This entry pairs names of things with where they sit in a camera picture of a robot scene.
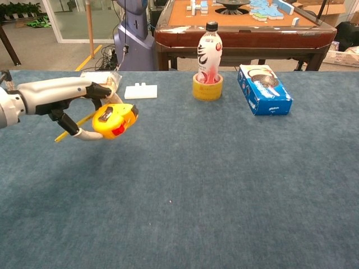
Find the gray floor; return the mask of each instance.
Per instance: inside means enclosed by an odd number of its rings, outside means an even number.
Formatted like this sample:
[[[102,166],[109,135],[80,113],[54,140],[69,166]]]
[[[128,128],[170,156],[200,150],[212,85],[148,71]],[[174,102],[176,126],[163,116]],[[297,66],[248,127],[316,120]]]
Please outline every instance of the gray floor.
[[[51,28],[34,29],[30,27],[17,27],[15,23],[3,25],[4,31],[12,43],[22,65],[14,66],[5,47],[0,43],[0,68],[12,70],[50,70],[73,71],[90,54],[88,44],[59,44]],[[101,57],[97,53],[95,59],[84,67],[95,66]],[[294,60],[268,60],[267,64],[275,71],[293,71],[297,65]],[[178,59],[180,71],[195,71],[195,59]],[[235,71],[235,67],[221,67],[220,71]],[[359,68],[323,63],[321,71],[359,71]]]

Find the cardboard box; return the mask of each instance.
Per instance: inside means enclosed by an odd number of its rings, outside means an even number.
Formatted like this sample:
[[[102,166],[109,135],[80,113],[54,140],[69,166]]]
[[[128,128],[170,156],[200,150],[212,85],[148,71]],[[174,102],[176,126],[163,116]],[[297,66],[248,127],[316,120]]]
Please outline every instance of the cardboard box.
[[[318,15],[321,5],[305,6],[304,10],[310,10]],[[321,15],[321,20],[331,25],[332,27],[337,26],[339,15],[346,12],[346,7],[343,4],[330,4],[326,5]]]
[[[286,115],[292,97],[269,66],[241,64],[238,83],[254,115]]]
[[[354,13],[352,19],[350,20],[352,24],[359,24],[359,10]]]

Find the blue table surface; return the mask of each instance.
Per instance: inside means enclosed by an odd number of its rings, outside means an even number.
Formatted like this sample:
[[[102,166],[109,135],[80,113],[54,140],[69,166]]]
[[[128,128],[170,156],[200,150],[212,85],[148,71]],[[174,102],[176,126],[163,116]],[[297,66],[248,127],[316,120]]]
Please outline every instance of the blue table surface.
[[[358,73],[277,73],[294,101],[274,117],[252,115],[236,72],[214,102],[193,72],[121,74],[121,97],[146,82],[158,98],[128,100],[139,119],[114,141],[55,143],[46,115],[0,130],[1,269],[359,268]]]

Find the robotic hand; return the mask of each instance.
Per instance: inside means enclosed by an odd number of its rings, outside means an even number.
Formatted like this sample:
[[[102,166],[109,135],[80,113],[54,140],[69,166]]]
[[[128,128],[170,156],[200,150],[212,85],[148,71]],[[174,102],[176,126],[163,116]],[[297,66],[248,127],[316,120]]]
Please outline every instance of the robotic hand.
[[[23,115],[49,115],[72,137],[81,140],[114,139],[132,126],[138,117],[134,105],[123,104],[116,90],[104,87],[84,77],[55,78],[19,84],[13,88],[9,71],[2,71],[7,90],[0,87],[0,128],[20,122]],[[93,116],[95,132],[89,132],[66,114],[64,109],[76,98],[91,99],[96,108]]]

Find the table leg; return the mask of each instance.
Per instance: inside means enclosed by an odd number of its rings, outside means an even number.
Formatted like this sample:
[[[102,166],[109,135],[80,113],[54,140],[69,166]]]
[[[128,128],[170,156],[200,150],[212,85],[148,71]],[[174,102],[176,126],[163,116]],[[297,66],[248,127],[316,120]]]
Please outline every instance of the table leg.
[[[169,67],[168,67],[168,56],[166,53],[163,52],[158,52],[157,53],[158,56],[158,69],[160,71],[168,71]]]
[[[1,39],[2,43],[4,44],[7,52],[9,53],[14,65],[20,66],[21,65],[20,60],[17,57],[16,52],[14,51],[14,49],[13,49],[10,41],[8,40],[4,29],[2,29],[1,25],[0,25],[0,39]]]
[[[171,68],[172,69],[178,69],[177,68],[177,57],[171,57]]]
[[[310,58],[308,62],[305,71],[318,71],[325,56],[326,56],[325,53],[313,54],[313,56]]]

